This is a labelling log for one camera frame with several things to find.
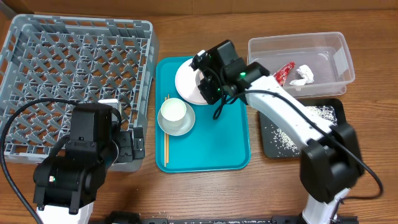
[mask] red wrapper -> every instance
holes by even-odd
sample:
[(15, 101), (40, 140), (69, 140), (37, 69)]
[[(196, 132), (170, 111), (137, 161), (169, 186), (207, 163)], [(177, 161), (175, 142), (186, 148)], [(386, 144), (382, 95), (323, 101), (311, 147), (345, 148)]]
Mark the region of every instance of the red wrapper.
[(287, 75), (291, 71), (291, 69), (294, 68), (295, 63), (294, 62), (289, 62), (285, 66), (283, 66), (281, 69), (279, 69), (278, 72), (274, 74), (275, 79), (277, 82), (283, 86), (286, 82)]

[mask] wooden surface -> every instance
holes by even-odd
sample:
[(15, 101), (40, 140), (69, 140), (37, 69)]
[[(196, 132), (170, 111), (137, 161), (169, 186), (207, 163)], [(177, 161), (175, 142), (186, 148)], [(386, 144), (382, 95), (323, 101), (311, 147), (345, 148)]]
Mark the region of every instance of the wooden surface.
[(253, 12), (398, 9), (398, 0), (4, 0), (18, 13), (165, 16)]
[[(252, 37), (340, 31), (346, 37), (356, 79), (343, 102), (346, 118), (357, 131), (364, 161), (386, 188), (375, 201), (349, 201), (342, 215), (361, 223), (398, 220), (398, 11), (298, 12), (220, 16), (135, 17), (153, 23), (160, 40), (159, 60), (193, 55), (231, 39), (246, 58)], [(135, 173), (110, 172), (100, 188), (92, 219), (113, 210), (142, 217), (254, 218), (299, 214), (307, 193), (299, 179), (298, 160), (267, 159), (261, 149), (258, 112), (248, 108), (252, 158), (243, 170), (166, 174), (155, 163), (155, 82), (148, 108), (146, 158)], [(32, 201), (35, 166), (9, 163), (22, 193)], [(377, 185), (364, 175), (351, 195), (375, 194)], [(33, 219), (0, 177), (0, 223), (33, 223)]]

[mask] black tray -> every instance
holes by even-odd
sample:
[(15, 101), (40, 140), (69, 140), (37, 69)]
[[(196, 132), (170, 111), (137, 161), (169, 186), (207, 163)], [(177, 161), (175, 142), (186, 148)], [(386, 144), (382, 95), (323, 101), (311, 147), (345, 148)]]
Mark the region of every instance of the black tray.
[[(346, 116), (344, 114), (343, 104), (339, 99), (309, 99), (299, 100), (304, 106), (331, 106), (335, 109), (337, 124), (345, 123)], [(299, 151), (285, 150), (280, 142), (274, 142), (274, 134), (278, 126), (268, 119), (264, 114), (259, 113), (261, 124), (262, 147), (265, 155), (271, 159), (285, 159), (300, 157)]]

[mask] wooden table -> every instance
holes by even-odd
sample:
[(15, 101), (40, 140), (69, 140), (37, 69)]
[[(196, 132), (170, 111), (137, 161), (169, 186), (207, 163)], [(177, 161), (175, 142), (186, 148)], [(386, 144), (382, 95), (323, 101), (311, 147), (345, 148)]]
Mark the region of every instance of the wooden table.
[[(222, 40), (234, 42), (246, 58), (252, 37), (340, 31), (356, 72), (354, 83), (338, 98), (358, 134), (364, 161), (386, 188), (382, 199), (349, 201), (341, 215), (361, 223), (397, 223), (398, 213), (398, 11), (299, 12), (219, 16), (134, 17), (153, 23), (160, 41), (159, 60), (193, 55)], [(307, 192), (298, 160), (272, 160), (261, 149), (258, 112), (248, 108), (252, 158), (243, 170), (166, 174), (155, 163), (155, 83), (148, 108), (146, 158), (135, 173), (110, 172), (100, 188), (92, 219), (113, 210), (142, 217), (255, 218), (299, 214)], [(35, 166), (9, 163), (16, 184), (32, 201)], [(370, 195), (377, 185), (364, 175), (351, 195)], [(33, 223), (3, 176), (0, 177), (0, 223)]]

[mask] clear plastic storage box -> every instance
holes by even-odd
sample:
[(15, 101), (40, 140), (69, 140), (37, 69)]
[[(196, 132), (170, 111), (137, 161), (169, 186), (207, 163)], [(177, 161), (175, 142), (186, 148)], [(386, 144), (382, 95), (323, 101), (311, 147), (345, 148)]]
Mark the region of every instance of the clear plastic storage box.
[[(271, 74), (291, 61), (295, 67), (283, 88), (297, 98), (342, 95), (346, 85), (355, 79), (351, 55), (340, 32), (280, 35), (249, 41), (248, 63), (259, 62)], [(301, 65), (310, 67), (314, 82), (292, 86), (290, 81), (301, 78), (296, 72)]]

